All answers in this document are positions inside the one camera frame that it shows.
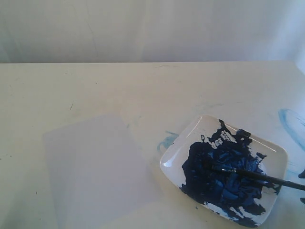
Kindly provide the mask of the black paintbrush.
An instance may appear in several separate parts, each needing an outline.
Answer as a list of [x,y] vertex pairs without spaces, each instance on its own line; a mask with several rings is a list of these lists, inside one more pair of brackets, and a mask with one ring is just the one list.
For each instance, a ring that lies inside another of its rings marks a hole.
[[302,190],[302,191],[305,190],[305,186],[298,184],[298,183],[286,181],[283,179],[271,177],[271,176],[264,175],[264,174],[258,174],[258,173],[248,171],[248,170],[238,169],[235,167],[229,167],[229,166],[222,165],[222,164],[203,162],[203,168],[222,172],[222,173],[227,173],[227,174],[234,173],[234,174],[238,174],[240,176],[248,177],[248,178],[255,179],[255,180],[266,181],[266,182],[270,182],[273,184],[290,187],[290,188],[294,188],[294,189],[298,189],[298,190]]

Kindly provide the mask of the white square paint plate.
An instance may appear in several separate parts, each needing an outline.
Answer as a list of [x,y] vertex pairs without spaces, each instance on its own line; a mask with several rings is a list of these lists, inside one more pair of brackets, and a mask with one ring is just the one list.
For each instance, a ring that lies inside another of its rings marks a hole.
[[181,199],[213,213],[212,222],[247,229],[270,215],[280,185],[205,169],[205,164],[248,170],[283,179],[287,152],[243,129],[209,115],[194,119],[168,147],[161,171],[178,188]]

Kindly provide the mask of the white paper sheet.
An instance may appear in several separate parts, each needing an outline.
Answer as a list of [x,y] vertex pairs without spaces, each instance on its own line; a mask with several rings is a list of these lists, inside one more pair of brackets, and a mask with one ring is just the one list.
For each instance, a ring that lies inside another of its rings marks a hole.
[[101,115],[43,135],[60,229],[97,229],[160,196],[123,120]]

